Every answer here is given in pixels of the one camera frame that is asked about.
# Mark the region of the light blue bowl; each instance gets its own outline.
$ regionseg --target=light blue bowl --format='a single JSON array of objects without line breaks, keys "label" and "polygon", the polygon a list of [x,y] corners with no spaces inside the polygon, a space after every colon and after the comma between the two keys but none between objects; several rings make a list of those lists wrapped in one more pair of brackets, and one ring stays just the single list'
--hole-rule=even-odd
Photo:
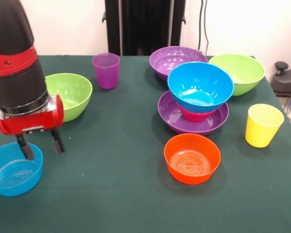
[{"label": "light blue bowl", "polygon": [[0,147],[0,195],[13,197],[31,190],[42,175],[43,155],[30,143],[34,160],[26,160],[18,143]]},{"label": "light blue bowl", "polygon": [[234,91],[234,83],[225,71],[204,62],[179,65],[171,71],[167,82],[175,101],[192,113],[219,108]]}]

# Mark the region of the table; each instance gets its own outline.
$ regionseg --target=table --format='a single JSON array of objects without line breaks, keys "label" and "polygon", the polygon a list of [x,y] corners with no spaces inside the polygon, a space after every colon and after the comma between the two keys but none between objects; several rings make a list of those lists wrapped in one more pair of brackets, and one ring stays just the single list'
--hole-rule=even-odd
[{"label": "table", "polygon": [[[212,178],[184,185],[164,161],[164,145],[176,134],[159,117],[167,86],[148,59],[121,57],[119,86],[104,91],[90,56],[40,56],[45,75],[78,73],[93,94],[85,112],[59,129],[65,154],[55,153],[48,132],[26,136],[44,153],[42,179],[24,195],[0,196],[0,232],[291,232],[288,119],[267,148],[244,139],[249,106],[281,109],[266,79],[232,97],[227,122],[208,136],[222,154]],[[0,146],[14,140],[0,133]]]}]

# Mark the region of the plastic bowl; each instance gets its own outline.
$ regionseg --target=plastic bowl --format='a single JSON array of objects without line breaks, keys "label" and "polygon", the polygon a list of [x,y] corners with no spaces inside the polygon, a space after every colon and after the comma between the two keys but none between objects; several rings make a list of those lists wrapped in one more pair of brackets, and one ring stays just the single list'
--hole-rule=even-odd
[{"label": "plastic bowl", "polygon": [[238,54],[223,54],[211,58],[209,63],[227,72],[235,85],[234,96],[253,89],[263,79],[265,69],[256,59]]},{"label": "plastic bowl", "polygon": [[220,151],[211,140],[192,133],[171,138],[164,155],[170,174],[185,184],[205,182],[221,161]]},{"label": "plastic bowl", "polygon": [[224,103],[213,114],[201,122],[188,121],[178,108],[170,91],[164,93],[158,103],[158,110],[163,121],[177,133],[196,133],[208,135],[219,129],[227,120],[229,108]]},{"label": "plastic bowl", "polygon": [[208,62],[201,52],[182,46],[164,47],[153,52],[150,56],[150,65],[155,73],[167,81],[171,70],[186,62]]},{"label": "plastic bowl", "polygon": [[50,94],[59,94],[64,105],[64,122],[76,119],[86,108],[93,87],[89,80],[78,74],[60,73],[46,76]]},{"label": "plastic bowl", "polygon": [[192,122],[202,122],[216,111],[213,110],[209,113],[191,113],[189,111],[186,111],[184,108],[181,108],[179,104],[177,104],[177,106],[180,109],[180,112],[182,113],[183,117]]},{"label": "plastic bowl", "polygon": [[234,83],[225,71],[203,62],[179,65],[167,82],[177,104],[192,113],[216,110],[234,91]]},{"label": "plastic bowl", "polygon": [[30,143],[34,160],[27,160],[18,143],[0,147],[0,195],[13,197],[31,190],[42,175],[43,155]]}]

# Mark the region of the bowl rim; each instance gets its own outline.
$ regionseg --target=bowl rim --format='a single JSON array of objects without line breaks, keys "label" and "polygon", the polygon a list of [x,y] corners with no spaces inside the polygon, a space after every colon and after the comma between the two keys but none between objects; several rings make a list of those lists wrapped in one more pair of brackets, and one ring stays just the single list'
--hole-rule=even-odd
[{"label": "bowl rim", "polygon": [[75,74],[75,73],[56,73],[56,74],[51,74],[51,75],[47,75],[45,76],[45,79],[49,79],[49,78],[52,78],[54,76],[57,76],[57,75],[63,75],[63,74],[72,74],[74,76],[78,76],[84,80],[86,80],[89,84],[90,84],[90,87],[91,87],[91,91],[89,93],[89,95],[80,103],[78,103],[77,105],[73,106],[73,107],[69,107],[69,108],[64,108],[64,111],[65,110],[70,110],[70,109],[73,109],[73,108],[76,108],[76,107],[79,107],[80,105],[84,104],[92,95],[92,92],[93,92],[93,85],[92,83],[84,76],[80,75],[80,74]]},{"label": "bowl rim", "polygon": [[237,53],[224,53],[224,54],[220,54],[220,55],[216,55],[216,56],[213,56],[212,58],[210,58],[209,60],[209,64],[212,64],[211,63],[211,60],[217,58],[217,57],[221,57],[221,56],[226,56],[226,55],[232,55],[232,56],[240,56],[240,57],[245,57],[245,58],[249,58],[251,60],[254,60],[257,64],[259,64],[262,68],[263,68],[263,75],[261,78],[258,78],[257,80],[254,80],[254,81],[250,81],[250,82],[246,82],[246,83],[238,83],[238,82],[235,82],[232,77],[232,81],[234,84],[253,84],[253,83],[257,83],[257,82],[260,82],[264,77],[265,77],[265,67],[261,64],[261,62],[259,62],[257,59],[253,58],[253,57],[250,57],[248,55],[242,55],[242,54],[237,54]]},{"label": "bowl rim", "polygon": [[[215,166],[215,168],[213,168],[211,171],[209,171],[208,173],[206,173],[206,174],[202,174],[202,175],[188,175],[188,174],[184,174],[184,173],[182,173],[182,172],[180,172],[180,171],[178,171],[178,170],[176,170],[173,166],[171,166],[171,164],[169,163],[169,161],[167,160],[167,158],[166,158],[166,147],[167,147],[167,145],[169,144],[169,143],[171,143],[171,141],[172,140],[174,140],[175,138],[177,138],[177,137],[183,137],[184,135],[191,135],[191,136],[194,136],[194,137],[200,137],[200,138],[203,138],[203,139],[205,139],[206,141],[209,141],[215,148],[216,148],[216,150],[217,150],[217,152],[218,152],[218,155],[219,155],[219,162],[218,162],[218,164]],[[212,141],[212,140],[210,140],[209,138],[207,138],[207,137],[205,137],[205,136],[203,136],[203,135],[199,135],[199,134],[194,134],[194,133],[182,133],[182,134],[178,134],[178,135],[176,135],[176,136],[173,136],[172,138],[170,138],[168,141],[167,141],[167,143],[165,144],[165,147],[164,147],[164,158],[165,158],[165,161],[166,161],[166,163],[173,169],[173,170],[175,170],[176,172],[178,172],[178,173],[180,173],[181,175],[185,175],[185,176],[188,176],[188,177],[204,177],[204,176],[207,176],[207,175],[210,175],[210,174],[212,174],[218,167],[219,167],[219,165],[220,165],[220,163],[221,163],[221,152],[220,152],[220,149],[218,148],[218,146]]]},{"label": "bowl rim", "polygon": [[[191,103],[188,103],[187,101],[185,101],[185,100],[179,98],[179,97],[174,93],[174,91],[172,91],[172,89],[170,88],[170,85],[169,85],[169,76],[170,76],[170,75],[172,74],[172,72],[173,72],[174,70],[176,70],[177,68],[179,68],[179,67],[181,67],[181,66],[187,66],[188,64],[202,64],[203,66],[213,66],[213,67],[216,67],[216,68],[220,69],[223,73],[225,73],[225,74],[226,74],[226,75],[231,79],[231,83],[232,83],[233,88],[232,88],[232,91],[231,91],[231,93],[229,94],[229,96],[228,96],[225,100],[223,100],[223,101],[220,101],[220,102],[218,102],[218,103],[216,103],[216,104],[213,104],[213,105],[207,105],[207,106],[205,106],[205,105],[191,104]],[[218,105],[222,105],[224,102],[228,101],[229,98],[231,98],[231,96],[233,95],[233,93],[234,93],[234,91],[235,91],[235,84],[234,84],[234,82],[233,82],[231,76],[230,76],[228,73],[226,73],[224,70],[222,70],[220,67],[218,67],[218,66],[216,66],[216,65],[213,65],[213,64],[210,64],[210,63],[205,63],[205,62],[187,62],[187,63],[183,63],[183,64],[177,66],[177,67],[174,68],[174,69],[170,72],[170,74],[168,75],[167,85],[168,85],[168,88],[169,88],[169,90],[171,91],[171,93],[172,93],[174,96],[176,96],[177,99],[179,99],[179,100],[181,100],[181,101],[183,101],[183,102],[185,102],[185,103],[187,103],[187,104],[190,104],[190,105],[192,105],[192,106],[197,106],[197,107],[215,107],[215,106],[218,106]]]},{"label": "bowl rim", "polygon": [[195,49],[192,49],[192,48],[190,48],[190,47],[186,47],[186,46],[166,46],[166,47],[162,47],[162,48],[160,48],[160,49],[158,49],[158,50],[155,50],[151,55],[150,55],[150,57],[149,57],[149,63],[150,63],[150,66],[156,71],[156,72],[158,72],[158,73],[160,73],[160,74],[162,74],[162,75],[166,75],[167,77],[168,77],[168,75],[171,73],[171,71],[172,70],[174,70],[174,69],[172,69],[168,74],[165,74],[165,73],[162,73],[162,72],[160,72],[160,71],[158,71],[157,69],[155,69],[154,68],[154,64],[152,64],[151,63],[151,59],[152,59],[152,56],[153,55],[155,55],[157,52],[159,52],[159,51],[161,51],[161,50],[164,50],[164,49],[166,49],[166,48],[186,48],[186,49],[189,49],[189,50],[193,50],[194,52],[197,52],[197,53],[200,53],[202,56],[204,56],[205,58],[206,58],[206,62],[204,62],[204,63],[208,63],[209,61],[208,61],[208,58],[207,58],[207,56],[205,55],[205,54],[203,54],[201,51],[199,51],[199,50],[195,50]]},{"label": "bowl rim", "polygon": [[[163,119],[163,121],[170,127],[170,128],[174,128],[174,129],[176,129],[177,131],[180,131],[180,132],[183,132],[183,129],[180,129],[180,128],[178,128],[178,127],[176,127],[176,126],[173,126],[173,125],[171,125],[171,124],[169,124],[166,120],[165,120],[165,118],[162,116],[162,114],[161,114],[161,112],[160,112],[160,102],[161,102],[161,99],[165,96],[165,95],[168,95],[169,93],[168,92],[170,92],[170,90],[169,91],[166,91],[164,94],[162,94],[162,96],[160,97],[160,99],[159,99],[159,102],[158,102],[158,104],[157,104],[157,108],[158,108],[158,111],[159,111],[159,114],[160,114],[160,116],[161,116],[161,118]],[[214,127],[214,128],[211,128],[210,130],[207,130],[207,131],[203,131],[203,133],[209,133],[209,132],[213,132],[213,131],[215,131],[215,130],[217,130],[217,129],[219,129],[226,121],[227,121],[227,119],[228,119],[228,116],[229,116],[229,106],[228,106],[228,104],[227,104],[227,102],[225,102],[224,104],[222,104],[219,108],[221,108],[221,107],[223,107],[223,106],[226,106],[227,107],[227,114],[226,114],[226,116],[225,116],[225,119],[219,124],[219,125],[217,125],[216,127]],[[193,132],[193,131],[190,131],[190,132],[188,132],[188,131],[186,131],[186,133],[192,133],[192,134],[198,134],[198,133],[201,133],[201,131],[200,132],[198,132],[198,131],[195,131],[195,133]]]},{"label": "bowl rim", "polygon": [[[4,144],[4,145],[0,146],[0,149],[2,149],[4,147],[7,147],[7,146],[14,145],[14,144],[17,144],[17,142],[11,142],[11,143]],[[24,184],[24,183],[28,182],[33,176],[35,176],[42,169],[44,158],[43,158],[43,153],[42,153],[41,149],[38,146],[36,146],[35,144],[33,144],[33,143],[30,143],[29,142],[29,144],[31,146],[37,148],[38,151],[39,151],[39,154],[41,155],[41,163],[40,164],[35,163],[38,166],[37,171],[29,179],[27,179],[27,180],[25,180],[25,181],[23,181],[23,182],[21,182],[21,183],[19,183],[17,185],[14,185],[14,186],[10,186],[10,187],[0,187],[0,190],[7,190],[7,189],[10,189],[10,188],[15,188],[15,187],[18,187],[21,184]]]}]

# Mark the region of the red band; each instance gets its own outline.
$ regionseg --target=red band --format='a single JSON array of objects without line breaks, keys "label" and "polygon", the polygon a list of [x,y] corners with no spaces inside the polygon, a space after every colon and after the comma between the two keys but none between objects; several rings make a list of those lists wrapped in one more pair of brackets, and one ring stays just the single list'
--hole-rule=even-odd
[{"label": "red band", "polygon": [[34,45],[18,54],[0,54],[0,77],[22,71],[31,66],[37,59],[38,55]]}]

